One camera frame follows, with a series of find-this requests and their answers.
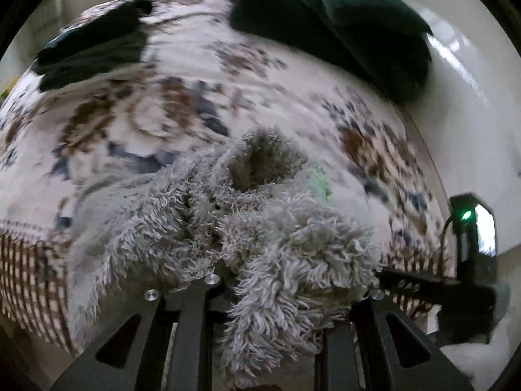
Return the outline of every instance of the gray shaggy fabric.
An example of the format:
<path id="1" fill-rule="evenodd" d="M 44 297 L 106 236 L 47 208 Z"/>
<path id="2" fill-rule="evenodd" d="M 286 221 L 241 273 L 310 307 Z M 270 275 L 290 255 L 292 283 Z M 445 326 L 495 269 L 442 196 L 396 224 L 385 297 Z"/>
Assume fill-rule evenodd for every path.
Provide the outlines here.
<path id="1" fill-rule="evenodd" d="M 370 229 L 328 207 L 320 176 L 280 132 L 259 129 L 157 173 L 120 168 L 86 184 L 68 256 L 75 344 L 146 289 L 181 289 L 222 258 L 239 279 L 220 340 L 230 386 L 319 352 L 318 332 L 374 281 L 380 258 Z"/>

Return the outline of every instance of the black cable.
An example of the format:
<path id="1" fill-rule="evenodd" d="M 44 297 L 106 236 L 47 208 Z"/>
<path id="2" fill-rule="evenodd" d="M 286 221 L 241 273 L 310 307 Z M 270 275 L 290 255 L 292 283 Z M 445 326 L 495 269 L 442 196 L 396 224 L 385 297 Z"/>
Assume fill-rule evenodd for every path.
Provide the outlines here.
<path id="1" fill-rule="evenodd" d="M 443 277 L 444 275 L 444 245 L 445 245 L 445 234 L 447 233 L 447 229 L 449 229 L 449 225 L 452 223 L 452 216 L 449 216 L 444 224 L 444 229 L 441 232 L 441 242 L 440 242 L 440 255 L 438 256 L 438 269 L 436 271 L 438 276 Z"/>

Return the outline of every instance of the metal screw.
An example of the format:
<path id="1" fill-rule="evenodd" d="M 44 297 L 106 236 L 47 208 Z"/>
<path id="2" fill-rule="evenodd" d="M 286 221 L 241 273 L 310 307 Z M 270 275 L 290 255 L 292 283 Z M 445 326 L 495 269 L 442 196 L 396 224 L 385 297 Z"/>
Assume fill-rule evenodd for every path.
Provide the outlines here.
<path id="1" fill-rule="evenodd" d="M 217 285 L 219 282 L 221 282 L 221 277 L 219 275 L 215 275 L 215 274 L 206 275 L 204 277 L 204 281 L 208 285 Z"/>
<path id="2" fill-rule="evenodd" d="M 369 296 L 373 300 L 381 300 L 386 294 L 381 289 L 372 289 L 371 292 L 369 292 Z"/>
<path id="3" fill-rule="evenodd" d="M 160 297 L 160 292 L 156 289 L 149 289 L 145 292 L 145 300 L 156 301 Z"/>

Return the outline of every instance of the black metal frame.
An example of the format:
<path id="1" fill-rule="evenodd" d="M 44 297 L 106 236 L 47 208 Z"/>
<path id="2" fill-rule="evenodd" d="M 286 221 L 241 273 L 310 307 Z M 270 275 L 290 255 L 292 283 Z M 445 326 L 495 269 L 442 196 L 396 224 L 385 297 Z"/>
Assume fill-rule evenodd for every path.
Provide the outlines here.
<path id="1" fill-rule="evenodd" d="M 165 366 L 167 391 L 212 389 L 214 323 L 227 320 L 235 299 L 234 277 L 224 263 L 217 264 L 215 274 L 186 290 L 162 297 L 157 292 L 154 301 L 138 302 L 76 359 L 51 391 L 159 390 Z M 218 283 L 207 281 L 215 277 Z M 381 290 L 373 290 L 346 320 L 324 331 L 315 391 L 361 390 L 355 334 L 367 391 L 472 391 L 468 379 Z"/>

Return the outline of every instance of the bed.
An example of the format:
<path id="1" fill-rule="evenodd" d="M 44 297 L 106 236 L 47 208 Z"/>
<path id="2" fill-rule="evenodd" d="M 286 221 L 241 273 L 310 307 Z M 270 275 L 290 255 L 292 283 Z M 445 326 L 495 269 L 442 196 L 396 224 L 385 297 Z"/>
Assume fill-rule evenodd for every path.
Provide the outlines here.
<path id="1" fill-rule="evenodd" d="M 124 0 L 85 11 L 64 31 Z M 399 109 L 341 69 L 236 32 L 229 0 L 151 0 L 141 62 L 40 93 L 28 70 L 0 110 L 0 297 L 27 331 L 72 354 L 69 228 L 79 187 L 114 160 L 155 172 L 189 152 L 277 126 L 356 207 L 382 262 L 436 272 L 443 226 Z M 444 274 L 454 255 L 444 254 Z M 416 317 L 429 307 L 395 296 Z"/>

